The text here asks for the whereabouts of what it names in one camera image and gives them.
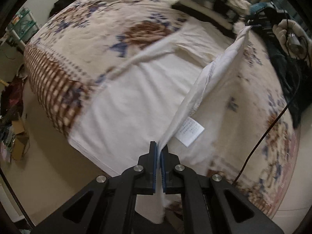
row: silver screw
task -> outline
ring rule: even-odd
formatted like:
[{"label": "silver screw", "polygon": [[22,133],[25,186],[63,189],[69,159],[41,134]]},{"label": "silver screw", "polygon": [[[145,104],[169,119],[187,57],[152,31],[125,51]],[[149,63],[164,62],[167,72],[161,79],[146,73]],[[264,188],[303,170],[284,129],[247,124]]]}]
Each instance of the silver screw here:
[{"label": "silver screw", "polygon": [[133,169],[136,171],[136,172],[141,172],[144,168],[142,165],[136,165],[135,167],[133,167]]},{"label": "silver screw", "polygon": [[99,183],[104,183],[106,181],[106,177],[103,175],[97,176],[96,181]]},{"label": "silver screw", "polygon": [[214,174],[213,175],[213,180],[214,181],[220,181],[222,179],[222,177],[219,174]]},{"label": "silver screw", "polygon": [[177,170],[177,171],[183,171],[184,169],[185,169],[185,167],[184,167],[184,165],[181,165],[181,164],[177,164],[176,166],[175,166],[175,169]]}]

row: triangular cutout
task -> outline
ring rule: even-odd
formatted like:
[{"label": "triangular cutout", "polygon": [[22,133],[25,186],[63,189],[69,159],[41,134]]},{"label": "triangular cutout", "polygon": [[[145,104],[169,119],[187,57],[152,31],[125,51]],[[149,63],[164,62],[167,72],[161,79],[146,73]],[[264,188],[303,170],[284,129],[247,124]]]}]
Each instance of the triangular cutout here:
[{"label": "triangular cutout", "polygon": [[230,205],[231,212],[237,223],[241,223],[254,216],[254,213],[241,202],[230,190],[224,191],[225,198]]},{"label": "triangular cutout", "polygon": [[84,194],[74,205],[64,211],[63,217],[74,223],[80,223],[92,196],[93,191]]}]

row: cardboard box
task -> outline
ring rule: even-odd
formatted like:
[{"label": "cardboard box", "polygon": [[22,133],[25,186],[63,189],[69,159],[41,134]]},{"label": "cardboard box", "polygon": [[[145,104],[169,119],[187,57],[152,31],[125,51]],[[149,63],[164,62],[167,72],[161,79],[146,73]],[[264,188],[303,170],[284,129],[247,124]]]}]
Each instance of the cardboard box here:
[{"label": "cardboard box", "polygon": [[25,131],[24,124],[20,117],[18,117],[18,120],[12,121],[12,127],[15,134],[15,139],[11,156],[14,160],[22,160],[29,137]]}]

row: floral blanket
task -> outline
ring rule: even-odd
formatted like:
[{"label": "floral blanket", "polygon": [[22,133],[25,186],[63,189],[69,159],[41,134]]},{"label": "floral blanket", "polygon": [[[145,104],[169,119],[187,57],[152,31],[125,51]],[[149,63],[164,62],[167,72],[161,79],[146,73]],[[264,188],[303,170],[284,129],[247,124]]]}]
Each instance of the floral blanket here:
[{"label": "floral blanket", "polygon": [[[25,65],[32,90],[58,131],[69,134],[92,95],[105,80],[118,74],[115,72],[120,64],[183,26],[188,16],[171,9],[174,2],[77,0],[38,31],[26,46]],[[238,128],[233,122],[238,117],[245,115],[248,123],[244,133],[231,141],[235,142],[233,147],[229,147],[229,141],[216,139],[219,150],[209,163],[208,176],[220,173],[233,180],[253,142],[285,105],[266,48],[253,33],[244,56],[244,66],[237,75],[241,88],[228,101],[224,136],[220,138]],[[298,152],[291,117],[285,114],[238,183],[249,200],[270,217],[287,191]],[[245,144],[242,153],[239,144],[247,134],[252,134],[253,140]]]}]

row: person's hand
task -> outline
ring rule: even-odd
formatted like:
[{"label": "person's hand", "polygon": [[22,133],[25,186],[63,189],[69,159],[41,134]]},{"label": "person's hand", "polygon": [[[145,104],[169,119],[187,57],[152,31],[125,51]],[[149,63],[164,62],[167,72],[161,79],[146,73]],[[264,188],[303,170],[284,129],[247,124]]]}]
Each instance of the person's hand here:
[{"label": "person's hand", "polygon": [[275,36],[277,37],[278,41],[280,42],[280,45],[282,46],[283,50],[285,51],[286,54],[289,54],[292,58],[298,58],[297,54],[292,53],[287,47],[286,47],[286,33],[289,33],[289,30],[292,30],[292,32],[297,36],[297,38],[299,39],[301,45],[303,46],[305,52],[303,57],[300,58],[304,58],[306,55],[306,43],[305,40],[302,40],[303,37],[306,39],[307,44],[308,44],[308,53],[310,55],[310,57],[312,56],[312,41],[311,39],[307,36],[307,34],[305,33],[305,31],[301,28],[301,26],[294,20],[288,20],[288,25],[287,25],[287,20],[283,19],[278,25],[274,25],[273,26],[273,33],[275,34]]}]

